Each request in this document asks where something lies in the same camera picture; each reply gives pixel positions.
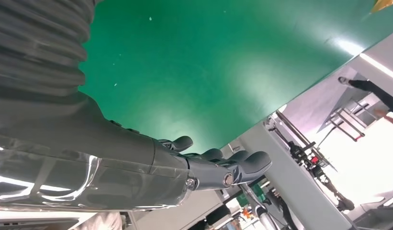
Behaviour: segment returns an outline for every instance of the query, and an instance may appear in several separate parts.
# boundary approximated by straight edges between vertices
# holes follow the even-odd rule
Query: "white shoe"
[[[338,82],[340,82],[340,84],[345,85],[345,86],[348,86],[348,87],[350,87],[350,88],[353,88],[353,86],[350,85],[349,81],[350,81],[350,79],[345,78],[345,77],[339,77],[339,78],[338,78]]]

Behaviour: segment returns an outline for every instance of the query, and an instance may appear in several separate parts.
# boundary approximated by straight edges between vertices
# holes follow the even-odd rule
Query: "green tabletop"
[[[81,69],[108,119],[220,148],[393,32],[375,0],[106,0]]]

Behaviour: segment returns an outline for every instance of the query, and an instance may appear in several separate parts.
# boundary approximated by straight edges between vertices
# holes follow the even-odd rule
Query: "bolt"
[[[186,180],[185,184],[186,184],[186,186],[192,186],[194,182],[195,182],[195,180],[189,178],[188,180]]]
[[[234,182],[233,174],[230,172],[225,175],[225,178],[223,179],[223,185],[228,187],[231,186]]]

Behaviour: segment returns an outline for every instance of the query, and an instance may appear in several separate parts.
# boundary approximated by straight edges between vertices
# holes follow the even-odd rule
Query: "industrial equipment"
[[[189,137],[123,128],[78,91],[97,2],[0,1],[0,209],[165,208],[261,176],[265,152],[181,155]]]

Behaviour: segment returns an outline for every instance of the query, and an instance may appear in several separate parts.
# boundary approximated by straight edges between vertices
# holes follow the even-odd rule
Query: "black cable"
[[[282,197],[280,197],[280,204],[282,207],[282,212],[284,213],[284,219],[286,220],[286,222],[288,223],[289,227],[292,228],[292,230],[298,230],[298,228],[296,227],[291,213],[289,211],[288,205],[286,204],[286,202],[282,199]]]

